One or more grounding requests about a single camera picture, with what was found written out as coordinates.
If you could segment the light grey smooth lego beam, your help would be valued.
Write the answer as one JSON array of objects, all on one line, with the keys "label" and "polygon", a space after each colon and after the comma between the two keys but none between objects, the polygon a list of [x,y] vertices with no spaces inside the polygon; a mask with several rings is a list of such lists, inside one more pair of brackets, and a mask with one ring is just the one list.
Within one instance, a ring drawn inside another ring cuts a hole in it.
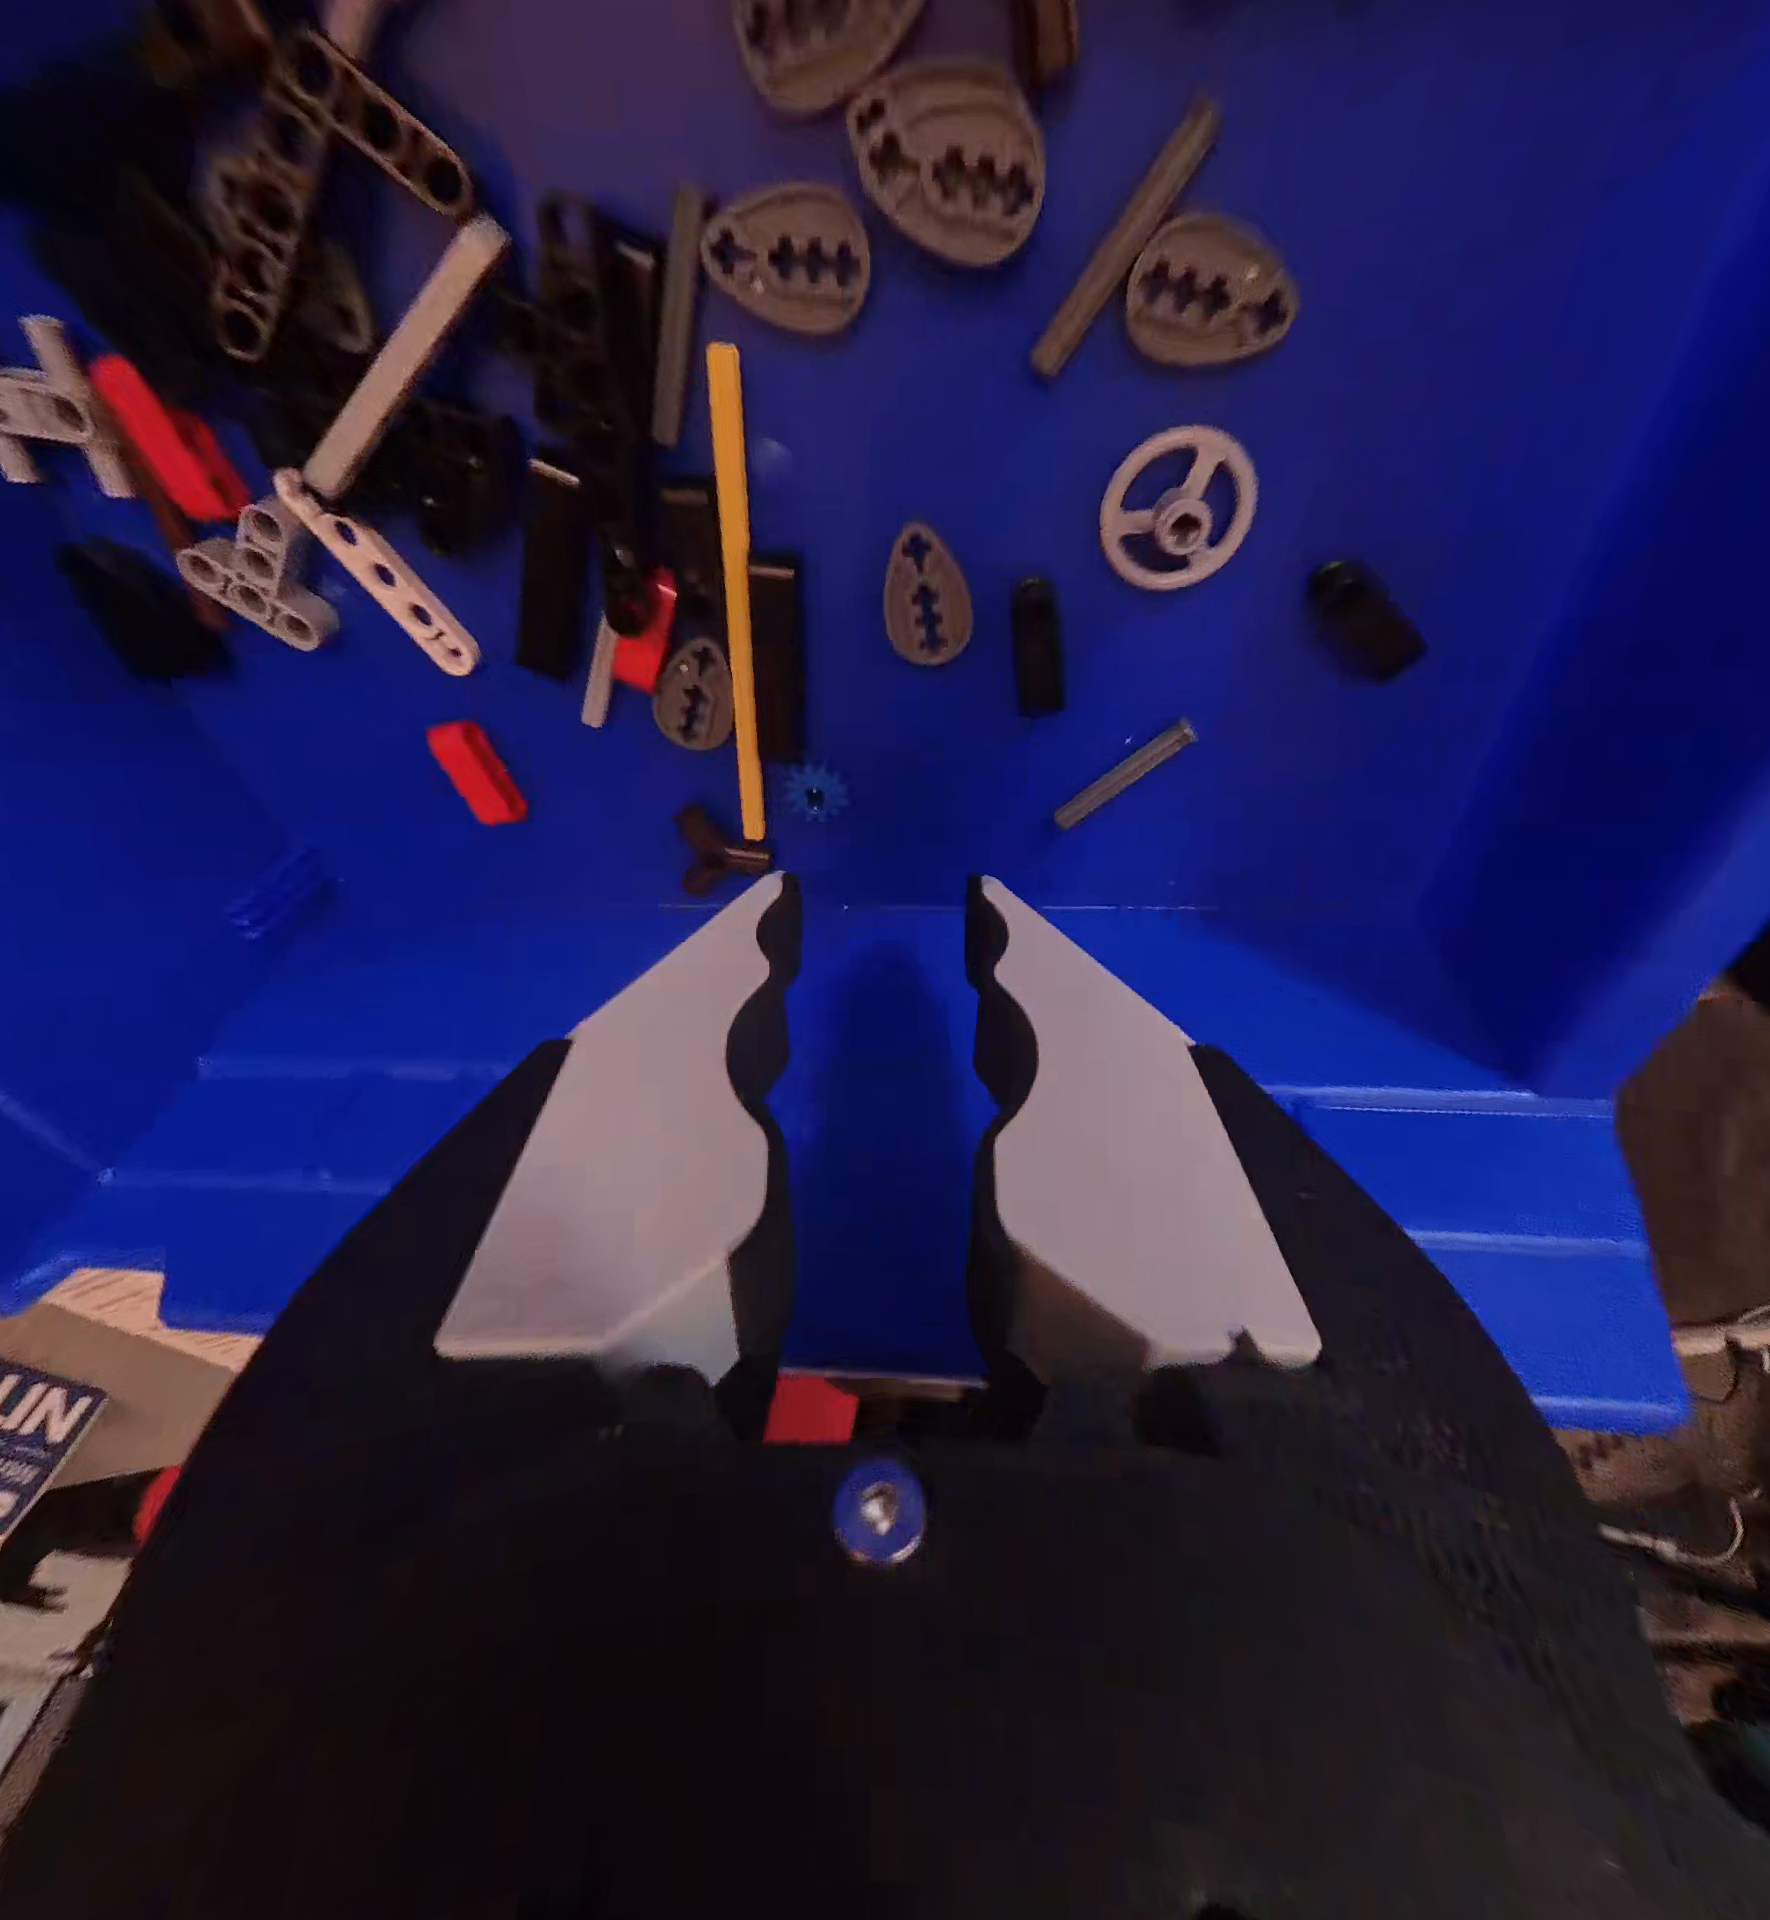
[{"label": "light grey smooth lego beam", "polygon": [[390,439],[390,423],[401,416],[401,400],[418,392],[418,379],[440,363],[445,336],[465,323],[465,309],[483,302],[483,288],[494,279],[509,235],[473,209],[440,272],[418,288],[412,315],[398,323],[398,336],[376,349],[376,363],[357,373],[357,387],[341,392],[334,423],[323,431],[323,443],[306,452],[296,480],[314,497],[341,497],[376,443]]}]

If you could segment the long dark grey lego axle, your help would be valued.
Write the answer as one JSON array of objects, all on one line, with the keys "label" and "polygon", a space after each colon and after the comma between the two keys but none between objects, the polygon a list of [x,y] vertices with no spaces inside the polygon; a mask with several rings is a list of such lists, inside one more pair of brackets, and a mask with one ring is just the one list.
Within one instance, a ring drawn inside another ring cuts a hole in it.
[{"label": "long dark grey lego axle", "polygon": [[1161,141],[1161,153],[1151,160],[1151,173],[1131,184],[1131,198],[1122,202],[1122,222],[1098,235],[1088,261],[1073,272],[1070,302],[1054,309],[1054,323],[1028,344],[1028,373],[1060,379],[1070,359],[1082,349],[1088,323],[1106,315],[1106,302],[1128,288],[1131,257],[1155,242],[1155,227],[1170,222],[1170,202],[1184,198],[1184,184],[1200,173],[1200,160],[1221,141],[1221,102],[1200,96],[1184,110],[1184,125]]}]

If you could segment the grey lego steering wheel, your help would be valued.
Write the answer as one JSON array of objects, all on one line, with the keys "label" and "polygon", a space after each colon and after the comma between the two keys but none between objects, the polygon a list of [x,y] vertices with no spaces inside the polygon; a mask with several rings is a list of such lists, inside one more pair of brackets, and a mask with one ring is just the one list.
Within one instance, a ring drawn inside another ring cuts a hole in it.
[{"label": "grey lego steering wheel", "polygon": [[1098,502],[1098,547],[1131,590],[1194,590],[1221,580],[1261,528],[1261,471],[1221,423],[1144,439]]}]

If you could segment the long red lego beam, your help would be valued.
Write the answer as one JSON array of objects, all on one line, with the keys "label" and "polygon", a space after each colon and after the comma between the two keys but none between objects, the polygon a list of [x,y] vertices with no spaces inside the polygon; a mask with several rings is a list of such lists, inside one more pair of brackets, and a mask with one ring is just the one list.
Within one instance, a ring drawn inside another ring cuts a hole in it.
[{"label": "long red lego beam", "polygon": [[90,379],[114,423],[114,439],[140,452],[143,480],[197,528],[238,522],[248,508],[248,480],[227,463],[227,443],[209,439],[203,416],[175,411],[155,392],[155,379],[114,359],[92,349]]}]

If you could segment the short red lego beam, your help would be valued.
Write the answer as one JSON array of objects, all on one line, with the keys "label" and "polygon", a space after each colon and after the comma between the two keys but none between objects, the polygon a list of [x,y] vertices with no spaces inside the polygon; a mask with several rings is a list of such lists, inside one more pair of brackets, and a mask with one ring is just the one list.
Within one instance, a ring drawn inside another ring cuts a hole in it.
[{"label": "short red lego beam", "polygon": [[528,822],[528,794],[483,725],[431,725],[421,753],[440,757],[473,822]]}]

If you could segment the small red lego connector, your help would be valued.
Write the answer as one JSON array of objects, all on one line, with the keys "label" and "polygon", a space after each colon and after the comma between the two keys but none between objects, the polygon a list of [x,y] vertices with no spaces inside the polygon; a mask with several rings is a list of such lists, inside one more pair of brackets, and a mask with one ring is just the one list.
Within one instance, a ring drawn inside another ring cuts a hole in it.
[{"label": "small red lego connector", "polygon": [[676,571],[654,571],[643,624],[627,637],[613,624],[603,624],[613,685],[658,696],[658,669],[676,651],[676,615],[681,615],[681,583],[676,583]]}]

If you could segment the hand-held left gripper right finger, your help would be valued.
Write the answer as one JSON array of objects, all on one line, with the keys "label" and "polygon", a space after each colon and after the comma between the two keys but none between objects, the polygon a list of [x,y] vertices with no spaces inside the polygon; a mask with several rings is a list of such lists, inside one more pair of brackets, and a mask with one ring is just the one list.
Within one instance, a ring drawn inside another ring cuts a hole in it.
[{"label": "hand-held left gripper right finger", "polygon": [[980,1426],[1315,1398],[1315,1313],[1194,1038],[998,873],[963,884],[963,987],[998,1102],[963,1235]]}]

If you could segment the grey T-shaped lego beam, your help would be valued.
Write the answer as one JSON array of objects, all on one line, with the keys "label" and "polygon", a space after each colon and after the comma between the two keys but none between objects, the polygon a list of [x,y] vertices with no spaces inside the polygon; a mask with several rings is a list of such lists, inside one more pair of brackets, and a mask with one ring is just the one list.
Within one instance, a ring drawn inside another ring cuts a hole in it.
[{"label": "grey T-shaped lego beam", "polygon": [[184,583],[216,615],[276,637],[284,651],[323,651],[334,637],[334,604],[306,590],[314,534],[284,497],[238,502],[227,544],[192,544],[175,557]]}]

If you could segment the dark brown lego connector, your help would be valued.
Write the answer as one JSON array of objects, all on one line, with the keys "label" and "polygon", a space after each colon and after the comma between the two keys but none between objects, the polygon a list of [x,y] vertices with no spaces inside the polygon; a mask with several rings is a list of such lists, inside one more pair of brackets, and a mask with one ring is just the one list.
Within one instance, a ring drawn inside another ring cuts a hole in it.
[{"label": "dark brown lego connector", "polygon": [[681,869],[681,891],[687,891],[687,902],[712,902],[712,891],[727,891],[727,884],[754,884],[754,873],[773,869],[773,850],[728,838],[728,835],[712,819],[712,800],[681,800],[676,822],[681,822],[681,850],[687,850],[687,869]]}]

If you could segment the grey H-shaped lego beam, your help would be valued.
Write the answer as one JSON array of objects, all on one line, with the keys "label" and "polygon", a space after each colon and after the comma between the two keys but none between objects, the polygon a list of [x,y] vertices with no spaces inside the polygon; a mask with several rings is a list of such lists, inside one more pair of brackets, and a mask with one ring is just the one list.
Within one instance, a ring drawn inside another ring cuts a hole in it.
[{"label": "grey H-shaped lego beam", "polygon": [[92,392],[92,379],[73,359],[67,323],[22,315],[22,336],[38,363],[0,363],[0,473],[8,480],[47,480],[30,443],[73,443],[92,473],[104,497],[140,497],[124,471],[124,439]]}]

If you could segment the black lego panel piece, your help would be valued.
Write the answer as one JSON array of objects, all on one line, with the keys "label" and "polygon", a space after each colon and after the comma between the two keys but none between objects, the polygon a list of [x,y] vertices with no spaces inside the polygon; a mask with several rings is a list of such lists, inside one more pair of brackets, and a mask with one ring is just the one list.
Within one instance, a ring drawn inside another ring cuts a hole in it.
[{"label": "black lego panel piece", "polygon": [[235,665],[227,637],[197,615],[197,590],[165,583],[140,547],[60,544],[51,559],[128,677],[175,685]]}]

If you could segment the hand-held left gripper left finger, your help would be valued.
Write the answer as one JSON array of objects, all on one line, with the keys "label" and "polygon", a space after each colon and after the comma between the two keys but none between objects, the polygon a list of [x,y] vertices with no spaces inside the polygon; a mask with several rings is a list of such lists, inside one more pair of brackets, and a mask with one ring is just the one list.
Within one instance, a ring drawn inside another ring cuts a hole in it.
[{"label": "hand-held left gripper left finger", "polygon": [[562,1069],[440,1324],[440,1355],[773,1377],[799,1309],[792,987],[799,873],[754,873],[562,1038]]}]

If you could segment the thin dark grey lego axle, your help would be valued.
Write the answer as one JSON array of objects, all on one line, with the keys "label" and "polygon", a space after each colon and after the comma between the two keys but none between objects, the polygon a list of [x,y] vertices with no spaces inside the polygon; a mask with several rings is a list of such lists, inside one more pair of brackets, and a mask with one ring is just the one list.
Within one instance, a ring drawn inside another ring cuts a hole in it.
[{"label": "thin dark grey lego axle", "polygon": [[654,373],[654,443],[665,443],[665,452],[681,443],[681,416],[687,416],[704,227],[712,227],[712,198],[704,198],[704,184],[681,184],[676,227],[665,227],[665,272],[658,272],[658,373]]}]

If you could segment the grey lego beam with holes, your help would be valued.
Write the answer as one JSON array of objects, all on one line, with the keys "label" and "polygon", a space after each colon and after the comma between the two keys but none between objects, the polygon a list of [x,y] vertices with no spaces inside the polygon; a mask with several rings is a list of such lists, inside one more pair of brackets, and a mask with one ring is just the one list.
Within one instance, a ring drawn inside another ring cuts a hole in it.
[{"label": "grey lego beam with holes", "polygon": [[276,173],[314,173],[329,144],[363,153],[440,222],[473,209],[465,160],[418,110],[363,79],[363,69],[341,60],[323,33],[284,33],[261,76],[261,160]]},{"label": "grey lego beam with holes", "polygon": [[267,102],[248,141],[203,165],[209,209],[209,336],[235,363],[261,363],[295,302],[295,272],[323,202],[323,114]]}]

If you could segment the yellow lego axle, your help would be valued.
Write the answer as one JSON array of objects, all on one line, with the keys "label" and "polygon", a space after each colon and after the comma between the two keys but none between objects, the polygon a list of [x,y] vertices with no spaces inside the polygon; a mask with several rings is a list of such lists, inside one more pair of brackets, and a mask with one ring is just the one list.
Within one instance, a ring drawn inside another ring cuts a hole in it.
[{"label": "yellow lego axle", "polygon": [[704,349],[712,373],[712,471],[719,471],[719,547],[727,547],[727,637],[728,637],[728,773],[735,835],[768,838],[759,725],[754,725],[754,508],[748,508],[748,363],[728,344]]}]

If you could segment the red plastic part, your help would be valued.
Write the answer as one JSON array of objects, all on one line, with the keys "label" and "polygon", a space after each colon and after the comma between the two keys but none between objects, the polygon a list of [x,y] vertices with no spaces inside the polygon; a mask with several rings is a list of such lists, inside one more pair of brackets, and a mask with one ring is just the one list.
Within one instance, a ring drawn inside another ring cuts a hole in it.
[{"label": "red plastic part", "polygon": [[858,1442],[858,1387],[829,1374],[773,1374],[759,1444],[848,1444]]}]

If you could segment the grey lego cam piece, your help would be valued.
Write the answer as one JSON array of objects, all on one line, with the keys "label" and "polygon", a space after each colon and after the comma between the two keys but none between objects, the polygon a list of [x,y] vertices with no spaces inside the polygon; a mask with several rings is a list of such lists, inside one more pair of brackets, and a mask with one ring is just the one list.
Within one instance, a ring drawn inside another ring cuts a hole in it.
[{"label": "grey lego cam piece", "polygon": [[971,590],[933,528],[906,522],[885,559],[885,645],[906,665],[949,665],[971,645]]},{"label": "grey lego cam piece", "polygon": [[704,279],[754,323],[839,336],[873,302],[873,235],[829,184],[768,184],[712,209]]},{"label": "grey lego cam piece", "polygon": [[681,637],[654,685],[654,725],[681,753],[728,744],[728,651],[719,637]]},{"label": "grey lego cam piece", "polygon": [[1047,131],[998,60],[906,60],[848,102],[862,198],[933,261],[1012,261],[1047,202]]},{"label": "grey lego cam piece", "polygon": [[912,38],[924,0],[728,0],[754,96],[779,114],[839,110]]},{"label": "grey lego cam piece", "polygon": [[1279,349],[1302,315],[1302,288],[1261,227],[1184,209],[1151,235],[1128,272],[1128,344],[1170,373],[1246,363]]}]

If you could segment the pile of black lego beams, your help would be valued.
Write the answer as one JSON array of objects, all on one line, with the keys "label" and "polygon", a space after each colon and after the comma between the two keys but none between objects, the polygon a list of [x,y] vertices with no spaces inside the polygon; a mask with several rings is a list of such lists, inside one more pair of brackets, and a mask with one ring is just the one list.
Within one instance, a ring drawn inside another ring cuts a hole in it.
[{"label": "pile of black lego beams", "polygon": [[516,471],[509,665],[576,685],[595,729],[623,696],[603,624],[627,637],[654,571],[681,583],[676,645],[728,645],[719,480],[658,473],[654,443],[658,272],[658,235],[542,198],[536,279],[494,295],[494,344],[536,379],[542,431]]}]

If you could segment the blue plastic bin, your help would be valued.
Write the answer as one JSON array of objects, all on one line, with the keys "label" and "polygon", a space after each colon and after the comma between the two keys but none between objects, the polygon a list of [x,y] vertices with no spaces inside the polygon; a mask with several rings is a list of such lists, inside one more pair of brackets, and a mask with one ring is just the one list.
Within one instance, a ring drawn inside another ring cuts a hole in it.
[{"label": "blue plastic bin", "polygon": [[[1302,315],[1215,373],[1028,344],[1184,110],[1170,202],[1261,227]],[[1680,1419],[1612,1097],[1770,918],[1770,10],[1082,10],[1036,102],[1047,202],[999,272],[873,209],[835,344],[704,302],[748,359],[754,547],[807,590],[807,891],[773,1126],[792,1367],[971,1374],[963,873],[999,873],[1184,1038],[1262,1083],[1459,1285],[1558,1419]],[[1131,590],[1108,471],[1221,423],[1246,557]],[[924,522],[971,645],[906,665],[885,559]],[[681,891],[681,800],[728,757],[643,696],[610,729],[509,665],[516,528],[445,559],[483,645],[445,677],[329,559],[334,645],[227,629],[143,685],[60,544],[143,544],[81,463],[0,480],[0,1313],[162,1269],[192,1331],[296,1277],[536,1045],[728,908]],[[1424,637],[1356,677],[1307,571],[1367,559]],[[1054,580],[1070,712],[1016,719],[1012,590]],[[1088,822],[1054,814],[1194,725]],[[483,725],[528,822],[473,822],[431,725]]]}]

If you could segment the black lego connector block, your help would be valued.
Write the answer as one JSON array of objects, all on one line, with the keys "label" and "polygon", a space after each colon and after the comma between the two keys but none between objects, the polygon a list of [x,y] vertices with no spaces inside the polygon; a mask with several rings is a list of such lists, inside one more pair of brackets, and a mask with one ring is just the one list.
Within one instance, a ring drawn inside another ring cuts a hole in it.
[{"label": "black lego connector block", "polygon": [[1412,665],[1424,665],[1424,637],[1412,629],[1412,615],[1386,600],[1386,583],[1367,559],[1315,559],[1302,600],[1307,600],[1322,651],[1356,677],[1386,685]]}]

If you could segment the small black lego beam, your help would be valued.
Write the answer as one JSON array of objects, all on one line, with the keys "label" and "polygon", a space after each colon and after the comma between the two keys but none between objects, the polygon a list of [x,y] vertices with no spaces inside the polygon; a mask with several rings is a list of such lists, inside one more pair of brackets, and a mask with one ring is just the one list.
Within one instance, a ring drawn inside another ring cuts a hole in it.
[{"label": "small black lego beam", "polygon": [[1070,712],[1070,655],[1060,655],[1060,590],[1054,580],[1021,580],[1012,590],[1012,655],[1016,655],[1016,719],[1060,719]]}]

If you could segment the short dark grey lego axle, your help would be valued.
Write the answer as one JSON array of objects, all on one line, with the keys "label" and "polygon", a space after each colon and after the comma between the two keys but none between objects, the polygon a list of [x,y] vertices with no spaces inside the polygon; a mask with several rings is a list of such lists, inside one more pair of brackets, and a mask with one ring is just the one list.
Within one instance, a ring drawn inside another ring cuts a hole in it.
[{"label": "short dark grey lego axle", "polygon": [[1122,800],[1131,779],[1151,779],[1155,765],[1170,765],[1184,744],[1200,744],[1200,729],[1175,719],[1170,729],[1155,729],[1151,744],[1131,744],[1122,765],[1106,765],[1098,779],[1082,779],[1082,790],[1054,814],[1054,835],[1088,822],[1106,800]]}]

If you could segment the white lego beam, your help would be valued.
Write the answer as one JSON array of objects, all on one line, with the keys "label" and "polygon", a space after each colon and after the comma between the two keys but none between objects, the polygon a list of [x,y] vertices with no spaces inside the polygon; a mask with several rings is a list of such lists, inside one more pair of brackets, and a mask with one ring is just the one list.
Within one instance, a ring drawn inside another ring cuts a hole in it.
[{"label": "white lego beam", "polygon": [[456,677],[483,665],[456,604],[382,544],[363,522],[329,508],[296,471],[267,473],[276,502],[323,544],[323,557]]}]

